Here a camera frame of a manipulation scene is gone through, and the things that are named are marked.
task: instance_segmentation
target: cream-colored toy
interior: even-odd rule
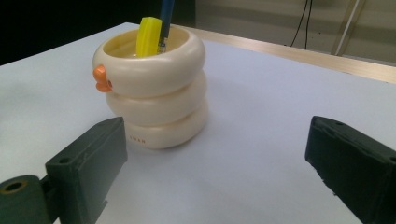
[[[207,120],[205,47],[193,33],[171,27],[165,53],[136,58],[137,32],[116,35],[96,50],[96,88],[124,118],[127,139],[148,148],[177,146]]]

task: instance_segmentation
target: dark background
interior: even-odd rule
[[[123,22],[160,17],[162,0],[1,0],[0,65],[53,49]],[[172,23],[195,27],[195,0],[176,0]]]

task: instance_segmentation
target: black cable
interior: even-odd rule
[[[306,44],[308,43],[308,25],[309,25],[309,19],[311,19],[311,10],[312,10],[312,1],[309,4],[309,12],[308,12],[308,19],[306,21],[306,27],[305,27],[305,49],[306,49]]]
[[[297,28],[296,34],[295,34],[295,36],[293,38],[293,41],[291,42],[291,45],[290,45],[291,47],[293,47],[294,41],[296,40],[296,37],[297,37],[297,34],[300,31],[301,23],[303,22],[303,18],[304,18],[304,14],[305,14],[305,10],[306,10],[306,6],[307,5],[308,5],[308,0],[305,0],[305,7],[304,7],[303,15],[301,15],[300,23],[298,24],[298,28]]]

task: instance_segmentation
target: white table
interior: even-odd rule
[[[135,28],[0,66],[1,182],[42,178],[46,161],[115,117],[94,87],[92,56]],[[360,223],[304,160],[310,120],[338,119],[396,149],[396,85],[204,43],[208,123],[180,147],[129,145],[97,223]]]

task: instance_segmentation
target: wall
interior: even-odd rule
[[[53,49],[124,22],[159,17],[162,0],[0,1],[0,65]],[[194,0],[175,3],[173,23],[195,25]]]
[[[356,0],[313,0],[307,49],[332,53],[347,9]],[[290,46],[305,0],[200,0],[196,26],[228,35]],[[304,48],[309,3],[293,44]],[[365,0],[345,39],[342,56],[396,65],[396,1]]]

